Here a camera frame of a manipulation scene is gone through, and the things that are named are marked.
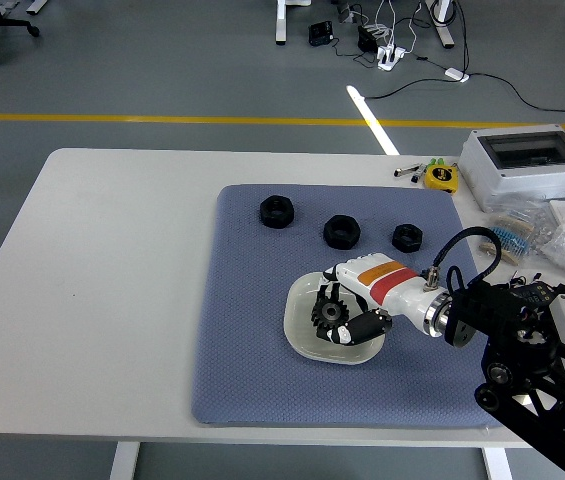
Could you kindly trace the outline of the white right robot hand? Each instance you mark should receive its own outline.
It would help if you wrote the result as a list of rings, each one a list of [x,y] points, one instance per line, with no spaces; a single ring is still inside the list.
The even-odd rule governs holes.
[[[447,294],[426,285],[414,270],[383,253],[339,263],[319,281],[311,321],[316,336],[355,346],[387,333],[403,315],[420,331],[438,337],[436,311]]]

